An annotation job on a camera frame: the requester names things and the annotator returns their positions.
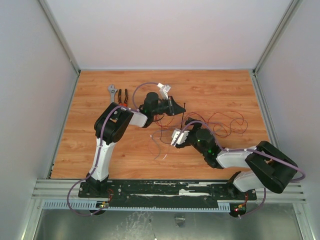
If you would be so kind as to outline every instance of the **wooden floor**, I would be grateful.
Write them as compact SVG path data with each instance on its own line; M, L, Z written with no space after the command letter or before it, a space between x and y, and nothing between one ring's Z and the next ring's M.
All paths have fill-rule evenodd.
M51 178L79 179L90 170L96 150L94 123L110 104L108 85L114 84L117 89L127 88L128 104L133 107L132 94L136 86L145 82L170 84L170 95L180 105L186 103L187 113L197 112L205 120L217 113L210 122L222 122L232 128L228 137L218 137L224 147L245 148L268 140L248 71L82 71ZM135 97L137 105L143 103L148 92L158 92L158 88L155 85L141 87ZM247 124L242 122L237 112L248 123L243 134L239 133L246 129ZM175 116L169 125L181 122L181 117ZM166 116L161 121L162 125L171 119ZM226 135L219 125L210 126L219 135ZM213 169L193 147L177 149L162 143L160 132L154 135L156 143L153 142L151 135L159 129L156 123L148 128L129 126L113 151L110 178L228 179L237 170ZM162 140L170 142L171 134L170 131L164 132Z

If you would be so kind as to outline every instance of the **adjustable wrench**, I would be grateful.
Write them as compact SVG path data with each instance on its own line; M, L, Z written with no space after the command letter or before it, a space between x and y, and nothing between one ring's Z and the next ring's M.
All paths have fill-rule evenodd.
M115 101L115 95L118 89L115 88L115 85L111 84L108 86L108 90L110 93L110 103L113 103Z

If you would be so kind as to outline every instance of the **metal strip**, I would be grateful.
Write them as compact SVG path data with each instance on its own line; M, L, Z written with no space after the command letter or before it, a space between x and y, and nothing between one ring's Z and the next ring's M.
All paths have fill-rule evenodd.
M80 67L79 67L79 65L78 65L78 63L76 61L76 58L75 58L74 54L72 53L72 51L71 51L71 49L70 49L70 47L68 45L68 42L67 42L65 36L63 35L63 33L62 33L57 21L55 20L55 17L53 15L53 13L52 13L47 1L46 0L37 0L37 1L40 4L44 14L46 15L46 17L47 17L47 19L48 19L48 21L49 21L54 33L56 34L57 38L59 39L59 41L60 41L60 43L61 43L61 45L62 45L62 47L63 47L63 49L64 49L64 51L66 53L66 55L70 59L70 62L72 64L72 66L73 66L73 69L79 75Z
M70 200L74 210L98 210L97 203L101 200ZM69 210L66 200L45 200L42 209L64 209ZM117 207L110 206L106 211L153 211L153 212L201 212L201 213L230 213L230 204L219 202L216 208L168 208L168 207Z
M116 71L221 71L221 70L231 70L231 71L251 71L251 68L214 68L214 67L118 67L118 68L81 68L81 71L90 71L90 72L116 72Z
M313 223L311 223L307 217L310 216L309 206L307 204L295 203L293 204L293 208L303 240L316 240Z
M63 179L39 179L36 182L32 198L33 199L47 199L47 200L65 200L69 189L75 184L77 180L63 180ZM80 184L78 184L70 194L71 200L84 200L78 197ZM257 200L261 201L264 193L262 189L256 190ZM88 198L88 200L107 201L108 198ZM219 203L237 203L239 201L219 200ZM277 194L267 191L266 203L305 203L306 198L302 187L299 183L289 183L282 194Z
M34 239L40 221L43 202L41 199L31 199L26 215L28 221L23 229L21 240Z
M285 29L289 25L292 17L295 15L297 9L299 8L301 2L303 0L292 0L289 4L288 8L286 9L282 19L280 20L278 26L276 27L270 41L268 42L265 50L263 51L260 59L258 60L258 63L254 69L255 73L259 73L262 69L264 63L266 62L268 56L272 52L272 50L275 48L277 42L279 41L281 35L284 33Z
M54 167L54 163L55 163L55 160L56 160L56 156L58 154L58 149L60 147L61 139L62 139L62 136L63 136L64 131L65 131L68 115L69 115L69 112L70 112L70 109L71 109L71 105L72 105L72 102L73 102L73 99L74 99L74 95L75 95L75 92L76 92L76 89L77 89L78 81L79 81L79 75L76 77L76 80L75 80L75 83L74 83L74 86L73 86L73 89L72 89L72 92L71 92L70 101L69 101L69 104L68 104L68 107L67 107L67 110L66 110L66 113L65 113L65 116L64 116L63 124L61 126L61 130L60 130L60 133L59 133L59 137L57 139L57 143L56 143L56 147L55 147L52 159L51 159L51 163L50 163L49 167L46 169L47 178L50 178L52 170L53 170L53 167Z
M260 86L260 83L258 81L258 78L255 76L253 71L250 72L250 76L251 76L254 92L255 92L256 98L258 100L260 111L262 113L262 119L264 121L264 125L265 125L266 131L268 133L270 142L275 147L280 148L277 134L276 134L275 127L274 127L274 123L271 119L271 114L270 114L270 111L269 111L269 108L267 105L267 101L266 101L265 95L262 91L262 88Z

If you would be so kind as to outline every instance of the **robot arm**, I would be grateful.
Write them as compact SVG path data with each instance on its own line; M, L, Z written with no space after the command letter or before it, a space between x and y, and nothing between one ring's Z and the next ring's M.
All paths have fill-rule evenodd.
M192 121L194 119L189 118L185 124ZM171 145L176 148L193 146L203 155L204 160L212 168L241 167L251 169L246 172L236 172L230 178L227 184L228 192L232 197L240 192L258 188L267 188L274 193L280 194L297 173L291 167L276 161L270 161L269 158L253 152L254 150L264 152L297 167L294 161L267 141L262 141L257 146L247 149L230 149L229 151L229 149L225 148L222 150L216 144L211 132L206 128L201 128L201 123L196 122L191 125L193 125L193 128L184 131L182 134L180 134L180 129L175 129L172 134Z
M169 89L170 87L167 85L164 86L160 84L160 92L163 99L160 99L157 93L149 92L146 95L144 103L139 106L139 111L131 110L130 108L126 107L118 108L106 122L106 125L103 129L102 145L101 131L103 124L106 120L106 117L114 108L118 106L118 104L115 102L111 103L103 112L103 114L97 119L94 124L95 136L97 137L96 151L90 173L92 173L94 169L95 171L87 180L93 188L99 190L101 182L108 180L109 163L112 152L116 146L116 143L124 135L128 125L147 128L154 121L154 116L156 115L167 114L168 116L174 116L186 111L174 101L172 96L166 95L166 97L164 97L163 92L167 94Z

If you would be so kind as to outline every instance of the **cable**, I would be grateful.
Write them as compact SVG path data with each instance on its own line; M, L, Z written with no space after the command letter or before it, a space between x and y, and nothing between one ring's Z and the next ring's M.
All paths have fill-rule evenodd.
M240 205L238 205L238 208L242 208L243 206L247 205L247 202L248 202L248 193L245 193L245 200L244 200L244 203L241 203Z
M245 214L243 214L241 216L239 215L239 219L243 218L246 215L254 213L255 211L259 210L265 204L265 201L266 201L266 198L267 198L267 190L266 190L266 188L264 188L263 191L264 191L264 195L263 195L263 199L262 199L262 202L260 203L260 205L257 208L255 208L254 210L250 211L250 212L247 212L247 213L245 213Z
M301 168L296 167L296 166L294 166L294 165L292 165L292 164L290 164L290 163L288 163L288 162L285 162L285 161L283 161L283 160L281 160L281 159L279 159L279 158L276 158L276 157L271 156L271 155L269 155L269 154L266 154L266 153L264 153L264 152L261 152L261 151L258 151L258 150L254 150L254 149L250 149L250 148L237 148L237 149L223 148L223 147L220 145L220 143L217 141L217 139L216 139L216 137L215 137L215 134L214 134L214 132L211 130L211 128L210 128L205 122L199 121L199 120L191 121L191 122L189 122L187 125L185 125L184 128L183 128L183 129L181 130L181 132L179 133L179 135L176 137L173 145L175 145L175 144L177 143L179 137L180 137L181 134L187 129L187 127L189 127L190 125L192 125L192 124L194 124L194 123L200 123L200 124L204 125L204 126L210 131L210 133L213 135L214 141L215 141L216 145L217 145L222 151L224 151L224 152L252 152L252 153L255 153L255 154L259 154L259 155L261 155L261 156L264 156L264 157L266 157L266 158L272 159L272 160L274 160L274 161L276 161L276 162L278 162L278 163L281 163L281 164L283 164L283 165L286 165L287 167L290 167L290 168L292 168L292 169L294 169L294 170L296 170L297 172L299 172L299 173L302 174L301 177L298 177L298 178L296 178L296 179L292 179L292 180L291 180L292 183L301 181L302 179L304 179L304 178L306 177L306 173L305 173Z
M99 162L99 157L100 157L100 152L101 152L101 148L102 148L102 145L103 145L104 130L105 130L107 121L109 120L109 118L111 117L111 115L112 115L117 109L119 109L119 108L129 109L129 108L127 108L127 107L119 106L119 105L118 105L118 106L116 106L114 109L112 109L112 110L109 112L109 114L106 116L106 118L105 118L105 120L104 120L104 122L103 122L102 128L101 128L100 144L99 144L98 152L97 152L97 154L96 154L96 161L95 161L95 165L94 165L94 167L93 167L93 170L92 170L92 172L89 173L88 176L86 176L86 177L83 178L83 179L80 179L80 180L77 181L75 184L73 184L72 187L70 188L67 196L66 196L66 204L68 205L69 209L70 209L72 212L74 212L75 214L77 214L78 216L89 217L89 216L92 216L92 215L100 212L101 210L107 208L107 207L102 207L102 208L100 208L100 209L98 209L98 210L96 210L96 211L94 211L94 212L92 212L92 213L90 213L90 214L81 214L81 213L77 212L76 210L74 210L74 209L71 207L70 202L69 202L69 198L70 198L71 191L75 188L75 186L78 185L79 183L87 180L88 178L90 178L90 177L94 174L95 170L97 169L98 162Z
M136 89L134 90L134 92L133 92L133 94L132 94L132 103L133 103L133 106L135 107L135 109L138 109L138 107L137 107L137 105L136 105L136 103L135 103L135 95L136 95L136 92L138 91L139 88L141 88L142 86L147 85L147 84L158 85L157 82L149 81L149 82L142 83L142 84L140 84L139 86L136 87Z
M155 131L155 132L151 135L152 141L154 141L154 143L157 145L157 147L158 147L158 149L159 149L158 155L157 155L153 160L157 159L157 158L160 156L160 154L161 154L161 147L160 147L160 145L156 142L156 140L154 139L154 134L155 134L155 133L158 133L158 132L162 132L162 130Z
M162 138L162 133L165 132L165 131L168 131L168 129L167 129L167 130L163 130L163 128L161 127L160 141L161 141L162 143L164 143L164 144L171 145L171 142L165 142L165 141L163 141L163 140L161 139L161 138Z
M155 121L153 121L153 122L155 122L155 123L156 123L156 122L159 122L159 121L161 121L161 119L163 119L164 117L165 117L165 115L163 114L163 115L162 115L162 117L161 117L160 119L155 118L156 120L155 120Z

